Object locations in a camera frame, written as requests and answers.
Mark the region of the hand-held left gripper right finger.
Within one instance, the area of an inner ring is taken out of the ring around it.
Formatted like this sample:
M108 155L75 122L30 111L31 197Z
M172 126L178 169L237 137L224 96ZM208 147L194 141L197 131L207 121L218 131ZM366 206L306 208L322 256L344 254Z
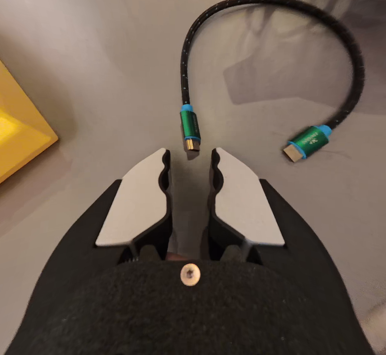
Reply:
M257 246L285 247L285 240L257 174L224 149L211 153L208 253L219 261L237 246L244 261L261 261Z

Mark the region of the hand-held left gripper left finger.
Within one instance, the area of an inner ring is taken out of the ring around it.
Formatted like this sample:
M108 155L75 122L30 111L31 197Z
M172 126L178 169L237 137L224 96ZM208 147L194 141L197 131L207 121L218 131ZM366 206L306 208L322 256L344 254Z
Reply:
M133 256L153 246L162 260L166 258L172 235L170 167L170 151L161 148L123 176L96 246L125 246Z

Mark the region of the yellow plastic bin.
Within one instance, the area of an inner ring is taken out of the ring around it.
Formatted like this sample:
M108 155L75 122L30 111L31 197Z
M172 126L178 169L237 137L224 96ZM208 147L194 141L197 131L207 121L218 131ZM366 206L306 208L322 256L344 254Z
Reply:
M36 106L0 63L0 182L58 141Z

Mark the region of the grey desk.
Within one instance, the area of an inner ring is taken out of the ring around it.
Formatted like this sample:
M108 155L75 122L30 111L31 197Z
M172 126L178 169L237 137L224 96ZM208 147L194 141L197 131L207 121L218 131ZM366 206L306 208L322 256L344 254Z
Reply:
M76 220L153 152L171 152L170 250L203 256L210 155L248 165L313 228L364 320L385 302L385 0L304 0L358 41L365 87L310 158L288 139L333 115L351 66L333 33L275 7L215 14L196 34L189 86L202 136L180 129L180 56L194 20L222 0L1 0L1 60L59 142L1 184L1 354Z

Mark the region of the person's white shirt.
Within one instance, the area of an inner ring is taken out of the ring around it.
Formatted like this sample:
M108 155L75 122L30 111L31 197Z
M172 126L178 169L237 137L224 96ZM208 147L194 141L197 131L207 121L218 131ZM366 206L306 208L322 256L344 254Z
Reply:
M375 354L386 354L386 302L374 306L361 321L362 330Z

